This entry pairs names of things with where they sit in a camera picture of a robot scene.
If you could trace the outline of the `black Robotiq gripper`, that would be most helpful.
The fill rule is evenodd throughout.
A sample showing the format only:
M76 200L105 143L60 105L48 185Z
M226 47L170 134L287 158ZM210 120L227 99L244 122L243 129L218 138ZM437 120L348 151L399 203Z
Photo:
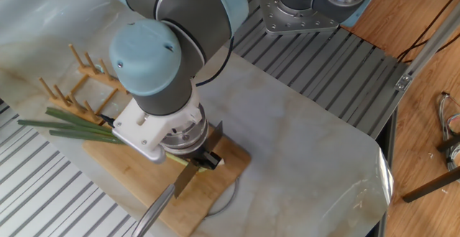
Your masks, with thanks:
M176 157L192 162L198 167L199 172L204 172L208 169L216 169L222 160L219 155L213 152L213 148L215 146L216 142L207 139L199 147L192 147L192 149L176 149L168 147L168 151Z

